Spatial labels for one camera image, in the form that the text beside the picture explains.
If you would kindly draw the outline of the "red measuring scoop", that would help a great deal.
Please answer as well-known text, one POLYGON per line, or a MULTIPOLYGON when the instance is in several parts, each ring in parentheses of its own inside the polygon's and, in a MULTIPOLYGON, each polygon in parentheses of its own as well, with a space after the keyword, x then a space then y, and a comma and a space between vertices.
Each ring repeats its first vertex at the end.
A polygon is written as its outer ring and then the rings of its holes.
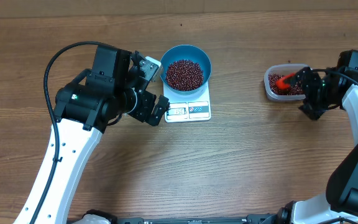
POLYGON ((291 73, 284 77, 281 77, 279 80, 275 82, 277 88, 279 90, 287 90, 296 84, 295 73, 291 73))

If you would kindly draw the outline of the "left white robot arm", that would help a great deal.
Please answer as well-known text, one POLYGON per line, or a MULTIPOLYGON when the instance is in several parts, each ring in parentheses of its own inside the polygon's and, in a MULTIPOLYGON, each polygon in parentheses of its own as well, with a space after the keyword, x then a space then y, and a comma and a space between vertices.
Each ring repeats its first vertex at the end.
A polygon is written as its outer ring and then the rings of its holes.
POLYGON ((147 91, 162 64, 139 52, 97 42, 93 66, 45 101, 47 151, 17 223, 66 223, 78 183, 107 127, 124 114, 157 126, 169 100, 147 91))

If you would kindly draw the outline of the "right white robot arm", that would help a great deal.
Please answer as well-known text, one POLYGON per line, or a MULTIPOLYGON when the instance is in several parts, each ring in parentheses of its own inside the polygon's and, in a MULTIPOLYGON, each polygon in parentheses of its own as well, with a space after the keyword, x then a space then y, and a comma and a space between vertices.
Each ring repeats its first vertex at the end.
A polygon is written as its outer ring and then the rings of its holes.
POLYGON ((239 217, 275 213, 293 200, 321 194, 354 147, 340 109, 308 119, 299 104, 268 100, 263 76, 291 60, 332 67, 338 54, 209 50, 212 117, 162 124, 147 182, 147 218, 239 217))

